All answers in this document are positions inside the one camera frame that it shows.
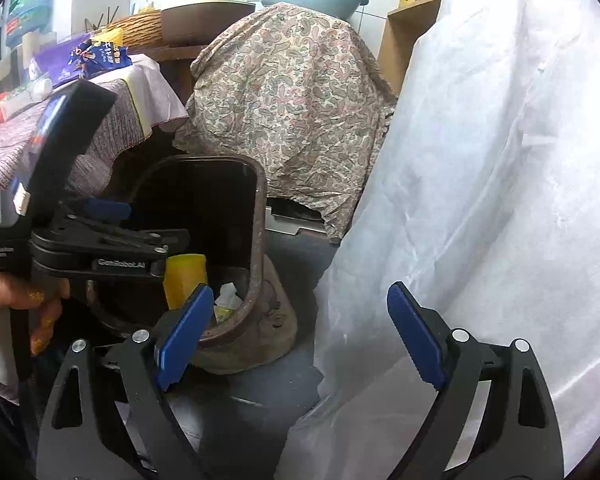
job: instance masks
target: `cloth cover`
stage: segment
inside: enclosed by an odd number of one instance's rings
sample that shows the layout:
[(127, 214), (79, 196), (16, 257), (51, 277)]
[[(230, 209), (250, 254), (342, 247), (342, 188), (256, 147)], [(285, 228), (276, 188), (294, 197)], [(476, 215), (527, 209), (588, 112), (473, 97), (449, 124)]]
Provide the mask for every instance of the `cloth cover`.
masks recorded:
[(256, 159), (269, 196), (319, 211), (327, 234), (342, 237), (395, 105), (351, 26), (276, 4), (229, 27), (191, 73), (192, 120), (174, 145)]
[(406, 452), (436, 393), (388, 317), (398, 280), (451, 328), (531, 343), (569, 472), (600, 435), (597, 0), (442, 0), (318, 284), (322, 402), (290, 430), (277, 478), (384, 480)]

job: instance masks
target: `white fabric cover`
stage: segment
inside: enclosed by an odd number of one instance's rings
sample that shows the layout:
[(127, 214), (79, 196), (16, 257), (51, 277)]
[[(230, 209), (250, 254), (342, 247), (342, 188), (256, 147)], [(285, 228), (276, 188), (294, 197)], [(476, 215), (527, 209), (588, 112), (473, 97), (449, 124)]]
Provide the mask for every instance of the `white fabric cover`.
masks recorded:
[(388, 317), (397, 280), (478, 340), (531, 343), (571, 470), (600, 435), (596, 0), (442, 1), (316, 289), (323, 401), (290, 430), (280, 480), (384, 480), (418, 431), (435, 392)]

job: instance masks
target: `brown pot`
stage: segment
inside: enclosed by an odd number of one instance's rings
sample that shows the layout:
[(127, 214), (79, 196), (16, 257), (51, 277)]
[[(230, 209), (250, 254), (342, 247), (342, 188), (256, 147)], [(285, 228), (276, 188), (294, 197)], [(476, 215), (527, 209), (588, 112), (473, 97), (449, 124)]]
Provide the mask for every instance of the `brown pot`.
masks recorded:
[(207, 45), (238, 20), (251, 14), (255, 4), (200, 2), (162, 11), (162, 38), (165, 44)]

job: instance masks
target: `human hand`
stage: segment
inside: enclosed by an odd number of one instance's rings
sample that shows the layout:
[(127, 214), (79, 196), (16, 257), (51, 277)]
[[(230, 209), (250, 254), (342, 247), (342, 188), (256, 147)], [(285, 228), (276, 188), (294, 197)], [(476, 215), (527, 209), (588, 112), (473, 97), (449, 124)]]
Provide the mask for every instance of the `human hand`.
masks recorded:
[(40, 322), (30, 334), (33, 355), (42, 352), (54, 334), (54, 324), (62, 314), (61, 298), (68, 298), (69, 282), (58, 280), (58, 291), (46, 298), (44, 292), (10, 274), (0, 272), (0, 308), (40, 309)]

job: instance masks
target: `snack bag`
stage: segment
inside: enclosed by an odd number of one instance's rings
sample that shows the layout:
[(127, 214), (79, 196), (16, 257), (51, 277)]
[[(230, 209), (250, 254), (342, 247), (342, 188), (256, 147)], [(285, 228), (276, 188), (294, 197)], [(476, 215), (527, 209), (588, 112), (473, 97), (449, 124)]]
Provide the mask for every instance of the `snack bag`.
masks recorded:
[(126, 54), (126, 46), (117, 46), (110, 41), (86, 40), (78, 45), (69, 56), (69, 65), (78, 64), (81, 77), (90, 79), (103, 72), (133, 65)]

